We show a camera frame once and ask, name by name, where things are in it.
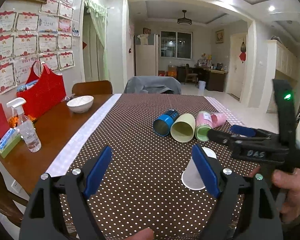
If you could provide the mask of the person's left hand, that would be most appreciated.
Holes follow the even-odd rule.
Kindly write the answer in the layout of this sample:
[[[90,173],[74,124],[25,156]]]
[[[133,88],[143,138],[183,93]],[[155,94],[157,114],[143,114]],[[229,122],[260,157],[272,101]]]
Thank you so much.
[[[127,237],[125,240],[153,240],[154,232],[150,228],[145,228],[136,234]]]

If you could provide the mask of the person's right hand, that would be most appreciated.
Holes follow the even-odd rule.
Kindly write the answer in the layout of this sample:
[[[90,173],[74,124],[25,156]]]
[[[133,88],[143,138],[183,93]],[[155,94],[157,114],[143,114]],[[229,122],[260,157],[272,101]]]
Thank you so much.
[[[300,169],[295,168],[292,173],[274,170],[271,182],[276,187],[287,190],[280,214],[283,223],[291,223],[300,217]]]

